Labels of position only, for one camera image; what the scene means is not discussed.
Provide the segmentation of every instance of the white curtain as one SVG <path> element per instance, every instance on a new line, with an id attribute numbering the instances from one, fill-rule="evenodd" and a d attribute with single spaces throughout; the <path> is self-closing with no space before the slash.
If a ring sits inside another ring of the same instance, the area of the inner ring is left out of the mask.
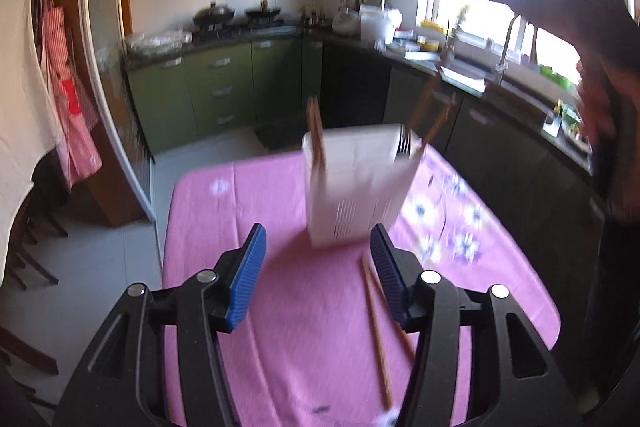
<path id="1" fill-rule="evenodd" d="M 0 0 L 0 283 L 14 217 L 62 131 L 38 65 L 31 0 Z"/>

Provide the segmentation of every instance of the red apron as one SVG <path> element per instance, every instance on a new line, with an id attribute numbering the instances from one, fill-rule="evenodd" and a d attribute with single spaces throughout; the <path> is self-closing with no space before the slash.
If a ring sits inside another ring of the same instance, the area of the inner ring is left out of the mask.
<path id="1" fill-rule="evenodd" d="M 66 184 L 71 189 L 102 167 L 102 159 L 90 134 L 98 116 L 69 57 L 64 9 L 56 7 L 53 0 L 40 0 L 40 17 L 47 89 L 64 133 L 64 139 L 57 147 L 58 155 Z"/>

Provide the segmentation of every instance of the gas stove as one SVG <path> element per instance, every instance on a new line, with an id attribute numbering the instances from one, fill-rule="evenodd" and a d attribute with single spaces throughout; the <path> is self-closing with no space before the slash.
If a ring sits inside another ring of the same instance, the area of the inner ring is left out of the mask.
<path id="1" fill-rule="evenodd" d="M 251 20 L 245 23 L 215 24 L 198 32 L 201 42 L 237 39 L 244 36 L 288 35 L 298 31 L 296 25 L 287 24 L 284 20 Z"/>

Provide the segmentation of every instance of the blue gripper pad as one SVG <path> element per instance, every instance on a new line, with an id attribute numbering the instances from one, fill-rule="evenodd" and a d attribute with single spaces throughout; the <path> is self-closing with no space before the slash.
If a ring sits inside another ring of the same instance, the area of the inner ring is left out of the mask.
<path id="1" fill-rule="evenodd" d="M 254 295 L 255 282 L 267 252 L 267 231 L 255 223 L 241 248 L 242 261 L 229 285 L 229 305 L 225 322 L 231 331 L 246 316 L 249 302 Z"/>
<path id="2" fill-rule="evenodd" d="M 410 318 L 410 288 L 422 272 L 422 266 L 413 253 L 394 247 L 380 223 L 371 230 L 370 246 L 391 316 L 404 328 Z"/>

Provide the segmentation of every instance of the metal screw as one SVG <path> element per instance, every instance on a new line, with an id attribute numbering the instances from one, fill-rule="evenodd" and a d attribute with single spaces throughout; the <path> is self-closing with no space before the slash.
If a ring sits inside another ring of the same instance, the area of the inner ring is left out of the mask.
<path id="1" fill-rule="evenodd" d="M 504 299 L 509 296 L 509 289 L 504 284 L 494 284 L 491 286 L 491 293 L 498 299 Z"/>
<path id="2" fill-rule="evenodd" d="M 127 293 L 132 297 L 140 297 L 145 292 L 145 285 L 136 282 L 127 288 Z"/>
<path id="3" fill-rule="evenodd" d="M 202 270 L 199 271 L 196 275 L 196 279 L 198 280 L 198 282 L 202 283 L 213 282 L 217 277 L 218 276 L 213 270 Z"/>
<path id="4" fill-rule="evenodd" d="M 420 274 L 420 279 L 427 284 L 437 284 L 442 279 L 441 275 L 434 270 L 425 270 Z"/>

